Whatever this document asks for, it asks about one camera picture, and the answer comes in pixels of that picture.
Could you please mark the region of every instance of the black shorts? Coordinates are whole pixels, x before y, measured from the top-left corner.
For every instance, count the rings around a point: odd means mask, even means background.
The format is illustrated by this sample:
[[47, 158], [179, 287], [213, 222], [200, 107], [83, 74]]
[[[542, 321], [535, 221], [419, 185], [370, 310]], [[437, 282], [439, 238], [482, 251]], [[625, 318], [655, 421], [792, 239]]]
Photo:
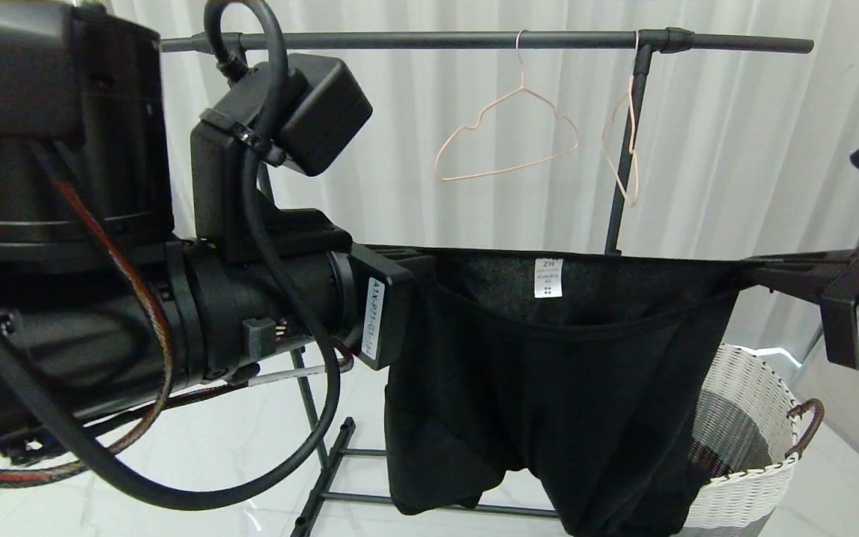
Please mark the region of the black shorts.
[[[699, 387], [743, 265], [426, 253], [436, 282], [421, 286], [386, 385], [397, 509], [473, 506], [528, 468], [570, 534], [679, 530], [701, 483], [686, 465]], [[538, 259], [563, 259], [561, 297], [535, 298]]]

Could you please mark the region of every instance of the basket handle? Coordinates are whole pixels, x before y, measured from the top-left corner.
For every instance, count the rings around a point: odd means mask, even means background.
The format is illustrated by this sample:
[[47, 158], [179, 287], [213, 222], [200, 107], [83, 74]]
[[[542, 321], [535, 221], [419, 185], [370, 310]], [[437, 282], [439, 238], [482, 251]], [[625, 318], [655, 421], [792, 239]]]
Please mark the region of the basket handle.
[[817, 434], [818, 429], [821, 428], [821, 422], [824, 421], [824, 404], [821, 400], [811, 398], [811, 400], [804, 401], [787, 411], [788, 418], [798, 418], [800, 415], [807, 414], [807, 412], [811, 410], [814, 411], [814, 420], [811, 421], [811, 425], [808, 426], [808, 430], [801, 435], [800, 439], [798, 439], [796, 445], [791, 449], [788, 449], [787, 453], [784, 453], [785, 459], [795, 453], [797, 453], [798, 458], [800, 458], [801, 455], [804, 455], [804, 450], [808, 449], [811, 439], [814, 439], [814, 435]]

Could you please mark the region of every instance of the white wicker basket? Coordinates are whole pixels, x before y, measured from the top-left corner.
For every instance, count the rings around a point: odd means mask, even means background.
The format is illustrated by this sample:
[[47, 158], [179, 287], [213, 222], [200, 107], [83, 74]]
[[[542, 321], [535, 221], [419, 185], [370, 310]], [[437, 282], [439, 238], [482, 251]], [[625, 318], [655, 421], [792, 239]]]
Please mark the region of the white wicker basket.
[[[815, 411], [814, 421], [801, 435], [800, 415], [808, 410]], [[759, 534], [823, 415], [818, 400], [798, 405], [763, 360], [720, 347], [702, 387], [689, 454], [715, 477], [702, 487], [679, 535]]]

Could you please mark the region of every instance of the wire hanger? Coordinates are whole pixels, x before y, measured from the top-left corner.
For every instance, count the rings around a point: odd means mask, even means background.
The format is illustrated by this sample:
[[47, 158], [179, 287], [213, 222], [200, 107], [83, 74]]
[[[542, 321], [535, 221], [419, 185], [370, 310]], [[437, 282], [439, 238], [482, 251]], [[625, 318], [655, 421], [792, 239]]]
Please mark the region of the wire hanger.
[[[638, 57], [638, 32], [635, 32], [635, 57]], [[618, 102], [614, 105], [614, 108], [611, 109], [611, 116], [609, 116], [609, 120], [605, 123], [605, 127], [602, 129], [601, 143], [599, 147], [602, 150], [602, 155], [605, 157], [606, 162], [609, 164], [609, 168], [611, 173], [614, 175], [614, 183], [618, 187], [618, 190], [621, 191], [621, 197], [625, 198], [625, 204], [628, 207], [634, 207], [636, 203], [638, 203], [638, 188], [641, 187], [641, 171], [640, 164], [638, 164], [638, 154], [635, 153], [635, 137], [638, 135], [638, 121], [635, 119], [635, 101], [632, 98], [632, 90], [635, 88], [635, 71], [632, 70], [632, 73], [628, 75], [628, 89], [624, 92]], [[635, 167], [635, 185], [632, 188], [632, 194], [628, 194], [628, 189], [625, 187], [625, 184], [621, 181], [621, 177], [618, 177], [618, 170], [614, 167], [614, 163], [611, 161], [611, 156], [608, 154], [608, 151], [605, 149], [605, 134], [608, 133], [609, 127], [611, 127], [611, 123], [614, 123], [614, 115], [618, 111], [618, 107], [621, 106], [621, 103], [628, 99], [628, 118], [632, 123], [632, 132], [628, 136], [628, 154], [632, 156], [632, 164]]]
[[[522, 168], [528, 168], [529, 166], [535, 166], [535, 164], [548, 163], [549, 160], [558, 159], [559, 157], [561, 157], [563, 155], [567, 155], [569, 153], [572, 153], [573, 151], [575, 151], [576, 149], [579, 148], [579, 129], [576, 127], [575, 123], [572, 122], [572, 119], [569, 119], [569, 116], [560, 115], [560, 113], [558, 112], [558, 108], [556, 108], [556, 103], [549, 101], [548, 98], [545, 98], [544, 96], [539, 95], [537, 92], [532, 91], [532, 89], [529, 89], [526, 87], [526, 66], [524, 63], [522, 63], [522, 52], [519, 51], [519, 37], [522, 37], [523, 31], [525, 31], [525, 30], [520, 30], [519, 34], [515, 35], [515, 55], [519, 59], [519, 87], [516, 89], [513, 89], [511, 92], [508, 92], [508, 94], [500, 96], [500, 98], [497, 98], [497, 99], [495, 99], [495, 101], [488, 103], [486, 106], [484, 106], [480, 110], [479, 116], [477, 116], [477, 118], [476, 118], [475, 125], [471, 125], [471, 126], [463, 125], [463, 126], [459, 127], [458, 129], [456, 129], [456, 131], [454, 131], [450, 135], [450, 137], [448, 137], [446, 139], [446, 142], [444, 142], [443, 146], [440, 147], [439, 153], [436, 153], [436, 163], [433, 164], [433, 171], [436, 173], [436, 179], [439, 179], [439, 180], [474, 179], [477, 177], [486, 177], [488, 175], [496, 175], [496, 174], [511, 172], [511, 171], [515, 171], [515, 170], [521, 170]], [[454, 176], [454, 177], [442, 177], [439, 173], [439, 160], [441, 159], [441, 157], [443, 157], [444, 151], [446, 151], [446, 148], [450, 146], [450, 143], [453, 142], [453, 140], [456, 138], [456, 136], [463, 131], [474, 131], [474, 130], [478, 129], [480, 123], [482, 123], [483, 116], [486, 115], [486, 113], [488, 111], [490, 111], [491, 109], [494, 109], [496, 106], [498, 106], [501, 102], [504, 102], [506, 99], [511, 98], [511, 96], [513, 96], [515, 94], [520, 94], [521, 92], [535, 96], [535, 98], [539, 99], [539, 101], [542, 101], [542, 102], [548, 104], [549, 108], [552, 109], [553, 116], [555, 116], [555, 118], [556, 118], [556, 122], [559, 122], [559, 120], [565, 120], [566, 123], [569, 123], [569, 126], [572, 127], [573, 135], [575, 135], [575, 137], [576, 137], [575, 145], [573, 145], [569, 149], [566, 149], [565, 151], [562, 151], [562, 153], [556, 153], [555, 155], [553, 155], [551, 157], [545, 157], [544, 159], [533, 160], [531, 163], [519, 164], [519, 166], [511, 166], [508, 168], [502, 168], [502, 169], [494, 170], [494, 171], [490, 171], [490, 172], [474, 173], [474, 174], [469, 174], [469, 175], [458, 175], [458, 176]]]

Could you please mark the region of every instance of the clothes rack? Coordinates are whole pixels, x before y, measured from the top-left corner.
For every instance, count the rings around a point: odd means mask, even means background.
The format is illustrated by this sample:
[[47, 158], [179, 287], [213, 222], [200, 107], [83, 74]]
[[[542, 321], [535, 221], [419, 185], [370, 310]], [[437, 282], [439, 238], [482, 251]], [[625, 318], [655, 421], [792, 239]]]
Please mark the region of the clothes rack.
[[[289, 50], [456, 50], [460, 48], [515, 48], [517, 31], [375, 31], [375, 33], [304, 33], [284, 34]], [[224, 43], [229, 50], [244, 52], [265, 47], [265, 37], [260, 34], [225, 33]], [[641, 105], [644, 101], [645, 84], [651, 71], [655, 52], [675, 54], [689, 50], [715, 51], [768, 51], [787, 52], [788, 54], [807, 54], [814, 49], [812, 40], [795, 40], [786, 37], [755, 37], [755, 35], [695, 34], [684, 28], [664, 28], [664, 30], [639, 31], [526, 31], [518, 40], [519, 48], [635, 48], [631, 99], [635, 107], [635, 122], [641, 128]], [[198, 51], [212, 54], [207, 37], [195, 34], [193, 37], [163, 40], [162, 52]], [[630, 116], [626, 113], [623, 144], [618, 159], [618, 177], [627, 184], [632, 167], [632, 154], [629, 142], [632, 135]], [[608, 231], [605, 238], [605, 253], [618, 255], [618, 234], [621, 228], [625, 200], [617, 186], [614, 188], [609, 213]], [[303, 367], [303, 350], [291, 353], [295, 368]], [[300, 387], [303, 407], [307, 421], [313, 427], [317, 424], [318, 414], [306, 377], [297, 380]], [[391, 498], [365, 494], [332, 492], [334, 478], [346, 456], [386, 456], [384, 450], [355, 449], [349, 442], [356, 424], [353, 418], [345, 419], [340, 433], [330, 451], [321, 441], [317, 446], [317, 457], [321, 472], [314, 483], [301, 515], [297, 517], [291, 537], [308, 537], [326, 500], [341, 502], [392, 504]], [[453, 506], [449, 509], [466, 510]], [[476, 512], [511, 514], [519, 516], [554, 518], [551, 509], [524, 509], [510, 506], [478, 506]]]

